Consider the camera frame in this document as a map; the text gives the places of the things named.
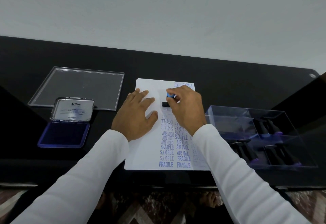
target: person's left hand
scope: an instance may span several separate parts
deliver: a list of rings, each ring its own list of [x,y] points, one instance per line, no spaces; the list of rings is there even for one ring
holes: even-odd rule
[[[140,92],[137,88],[129,93],[122,107],[112,122],[112,130],[119,131],[128,141],[136,140],[150,131],[157,121],[157,111],[153,111],[148,119],[145,111],[155,101],[155,98],[147,98],[141,101],[148,94],[148,90]]]

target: blue stamp handle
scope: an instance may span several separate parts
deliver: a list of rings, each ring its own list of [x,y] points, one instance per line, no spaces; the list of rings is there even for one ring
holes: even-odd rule
[[[174,98],[175,94],[168,94],[166,93],[166,97]]]

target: black pants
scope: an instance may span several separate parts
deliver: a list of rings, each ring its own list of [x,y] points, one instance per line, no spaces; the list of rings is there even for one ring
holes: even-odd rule
[[[32,202],[40,195],[42,195],[50,186],[53,185],[53,182],[48,184],[42,184],[35,186],[29,189],[27,192],[22,194],[22,196],[18,199],[17,203],[13,207],[13,209],[8,214],[6,218],[5,224],[9,224],[12,222],[18,215],[20,215]],[[291,198],[282,190],[276,189],[280,193],[280,195],[287,201],[289,201],[293,207],[296,208]],[[108,210],[104,208],[104,210],[94,210],[92,213],[88,224],[92,223],[109,223],[110,215],[108,214]],[[210,207],[200,207],[196,210],[193,218],[186,217],[187,224],[197,224],[197,223],[212,223],[212,220],[216,220],[216,218],[223,220],[223,223],[229,224],[233,223],[231,217],[225,207],[225,205],[221,205],[217,208]]]

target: paper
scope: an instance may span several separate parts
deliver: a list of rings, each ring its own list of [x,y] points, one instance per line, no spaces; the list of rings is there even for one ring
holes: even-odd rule
[[[146,98],[155,98],[146,116],[156,110],[158,120],[146,135],[129,143],[126,170],[209,170],[192,143],[192,136],[178,124],[171,108],[162,107],[162,102],[166,102],[166,89],[182,85],[195,90],[193,83],[137,79],[136,88],[149,90]]]

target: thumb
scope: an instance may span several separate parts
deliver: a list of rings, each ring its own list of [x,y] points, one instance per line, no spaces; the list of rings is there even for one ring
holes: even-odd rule
[[[171,109],[172,109],[172,112],[173,111],[176,111],[177,108],[178,108],[178,103],[175,101],[174,98],[166,98],[166,101],[169,103]]]
[[[149,127],[149,130],[152,129],[152,127],[154,126],[154,124],[157,121],[157,111],[153,111],[152,114],[149,116],[149,118],[147,119],[147,125]]]

